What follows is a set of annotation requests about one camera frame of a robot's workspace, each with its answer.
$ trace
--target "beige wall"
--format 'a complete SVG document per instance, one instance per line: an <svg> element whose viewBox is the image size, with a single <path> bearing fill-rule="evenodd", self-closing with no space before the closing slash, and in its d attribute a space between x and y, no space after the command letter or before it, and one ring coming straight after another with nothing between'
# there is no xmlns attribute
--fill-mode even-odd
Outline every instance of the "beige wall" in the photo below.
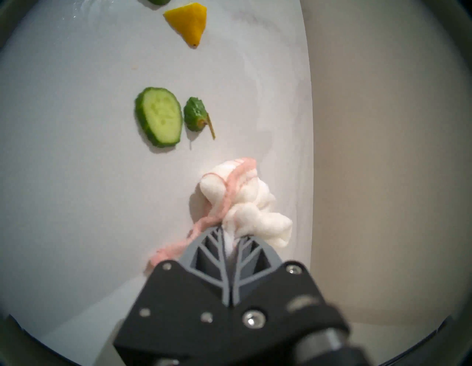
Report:
<svg viewBox="0 0 472 366"><path fill-rule="evenodd" d="M380 362L437 327L471 284L472 77L419 1L302 7L311 271Z"/></svg>

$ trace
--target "cucumber stem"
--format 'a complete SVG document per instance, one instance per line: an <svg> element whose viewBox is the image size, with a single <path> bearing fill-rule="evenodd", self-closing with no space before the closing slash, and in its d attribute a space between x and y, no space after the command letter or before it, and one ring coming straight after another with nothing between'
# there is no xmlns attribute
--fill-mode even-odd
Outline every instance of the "cucumber stem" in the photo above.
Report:
<svg viewBox="0 0 472 366"><path fill-rule="evenodd" d="M211 137L212 137L213 140L214 140L214 139L216 138L215 130L213 129L213 125L211 124L210 115L207 114L207 116L208 116L208 127L210 127Z"/></svg>

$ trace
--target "yellow fruit piece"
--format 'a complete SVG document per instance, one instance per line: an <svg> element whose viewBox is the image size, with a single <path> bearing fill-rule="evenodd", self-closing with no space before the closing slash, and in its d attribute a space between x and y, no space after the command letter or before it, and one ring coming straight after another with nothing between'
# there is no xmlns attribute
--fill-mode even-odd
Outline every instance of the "yellow fruit piece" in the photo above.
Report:
<svg viewBox="0 0 472 366"><path fill-rule="evenodd" d="M206 7L198 2L192 2L166 11L164 17L182 35L189 46L196 47L200 44L206 27Z"/></svg>

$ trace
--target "screw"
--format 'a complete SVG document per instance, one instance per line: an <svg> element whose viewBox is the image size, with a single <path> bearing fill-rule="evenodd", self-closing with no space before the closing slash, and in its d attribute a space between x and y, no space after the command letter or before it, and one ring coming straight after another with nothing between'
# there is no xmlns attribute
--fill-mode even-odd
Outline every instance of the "screw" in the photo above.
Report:
<svg viewBox="0 0 472 366"><path fill-rule="evenodd" d="M243 324L249 329L260 329L265 321L265 315L259 310L248 310L243 315Z"/></svg>
<svg viewBox="0 0 472 366"><path fill-rule="evenodd" d="M205 311L204 313L202 313L202 315L200 315L200 320L202 321L202 323L212 323L213 314L208 311Z"/></svg>
<svg viewBox="0 0 472 366"><path fill-rule="evenodd" d="M297 266L296 264L289 264L287 266L287 272L290 273L290 274L301 274L302 269L299 266Z"/></svg>
<svg viewBox="0 0 472 366"><path fill-rule="evenodd" d="M171 358L161 358L156 361L154 366L174 366L179 364L180 362L178 360L172 360Z"/></svg>
<svg viewBox="0 0 472 366"><path fill-rule="evenodd" d="M143 318L147 318L148 316L151 315L151 311L147 307L143 307L142 309L139 310L139 315L142 316Z"/></svg>

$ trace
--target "green vegetable piece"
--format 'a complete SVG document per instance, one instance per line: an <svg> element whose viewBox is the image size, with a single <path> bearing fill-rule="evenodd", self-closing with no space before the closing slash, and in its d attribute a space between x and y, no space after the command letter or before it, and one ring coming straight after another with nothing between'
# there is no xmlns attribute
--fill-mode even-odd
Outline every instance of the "green vegetable piece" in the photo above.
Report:
<svg viewBox="0 0 472 366"><path fill-rule="evenodd" d="M216 138L210 115L205 109L203 102L195 97L190 97L184 107L184 121L190 131L200 132L208 125L213 140Z"/></svg>
<svg viewBox="0 0 472 366"><path fill-rule="evenodd" d="M175 146L182 132L180 104L169 90L146 88L135 100L135 112L143 131L154 146Z"/></svg>
<svg viewBox="0 0 472 366"><path fill-rule="evenodd" d="M149 0L150 3L154 5L166 5L170 0Z"/></svg>

